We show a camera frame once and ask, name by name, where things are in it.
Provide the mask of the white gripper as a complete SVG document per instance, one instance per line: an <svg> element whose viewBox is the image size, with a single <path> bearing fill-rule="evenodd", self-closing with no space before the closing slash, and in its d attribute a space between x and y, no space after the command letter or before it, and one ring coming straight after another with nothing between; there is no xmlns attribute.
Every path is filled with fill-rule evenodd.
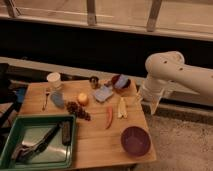
<svg viewBox="0 0 213 171"><path fill-rule="evenodd" d="M167 81L147 76L141 84L140 92L137 93L138 102L149 101L151 115L156 113L160 99L163 96Z"/></svg>

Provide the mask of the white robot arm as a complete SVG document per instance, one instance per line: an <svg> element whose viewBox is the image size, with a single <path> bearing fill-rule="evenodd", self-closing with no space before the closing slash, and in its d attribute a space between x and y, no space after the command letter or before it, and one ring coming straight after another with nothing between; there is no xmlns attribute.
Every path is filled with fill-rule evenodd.
<svg viewBox="0 0 213 171"><path fill-rule="evenodd" d="M142 100L149 102L151 114L156 112L170 81L199 93L213 103L213 69L186 65L180 52L154 53L146 59L145 68L147 76L138 94Z"/></svg>

